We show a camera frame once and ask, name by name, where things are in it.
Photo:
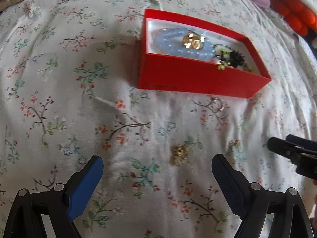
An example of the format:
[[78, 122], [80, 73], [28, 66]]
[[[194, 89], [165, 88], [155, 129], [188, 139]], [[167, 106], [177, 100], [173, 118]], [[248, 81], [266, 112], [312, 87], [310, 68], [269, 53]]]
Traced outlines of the small gold stud earring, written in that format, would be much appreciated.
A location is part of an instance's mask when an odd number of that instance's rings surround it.
[[240, 147], [241, 141], [238, 140], [238, 139], [232, 139], [232, 140], [229, 142], [229, 145], [230, 145], [230, 147]]

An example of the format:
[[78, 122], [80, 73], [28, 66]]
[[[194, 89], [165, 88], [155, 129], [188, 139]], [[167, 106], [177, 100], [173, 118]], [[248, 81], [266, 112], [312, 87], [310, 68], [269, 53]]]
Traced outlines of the gold flower earring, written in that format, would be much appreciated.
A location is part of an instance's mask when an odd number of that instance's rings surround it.
[[177, 145], [173, 149], [172, 163], [173, 165], [183, 165], [189, 163], [189, 147], [186, 144]]

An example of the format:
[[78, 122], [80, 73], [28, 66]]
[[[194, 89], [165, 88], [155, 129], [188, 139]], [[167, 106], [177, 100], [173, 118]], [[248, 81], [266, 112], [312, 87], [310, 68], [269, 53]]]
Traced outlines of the red box white insert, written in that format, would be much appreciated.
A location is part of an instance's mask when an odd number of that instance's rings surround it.
[[[232, 50], [244, 66], [227, 64]], [[223, 26], [146, 9], [139, 52], [139, 89], [250, 98], [271, 77], [250, 39]]]

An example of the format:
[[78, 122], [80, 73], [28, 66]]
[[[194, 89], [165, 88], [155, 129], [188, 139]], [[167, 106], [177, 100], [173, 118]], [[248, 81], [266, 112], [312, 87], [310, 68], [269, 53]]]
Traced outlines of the orange plush toy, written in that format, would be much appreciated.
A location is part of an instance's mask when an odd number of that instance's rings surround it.
[[300, 0], [270, 0], [271, 8], [280, 14], [288, 25], [300, 36], [308, 29], [316, 31], [316, 13]]

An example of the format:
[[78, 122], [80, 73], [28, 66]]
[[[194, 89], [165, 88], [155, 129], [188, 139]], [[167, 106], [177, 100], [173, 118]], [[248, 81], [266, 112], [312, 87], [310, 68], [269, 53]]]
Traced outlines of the floral white bedsheet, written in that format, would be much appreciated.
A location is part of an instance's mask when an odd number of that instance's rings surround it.
[[[146, 9], [246, 35], [271, 81], [249, 99], [137, 88]], [[265, 189], [295, 187], [312, 213], [312, 181], [266, 147], [288, 134], [316, 139], [316, 59], [250, 0], [25, 0], [1, 13], [1, 228], [20, 189], [48, 191], [93, 155], [104, 173], [75, 220], [82, 237], [233, 237], [218, 153]], [[189, 163], [173, 165], [182, 144]]]

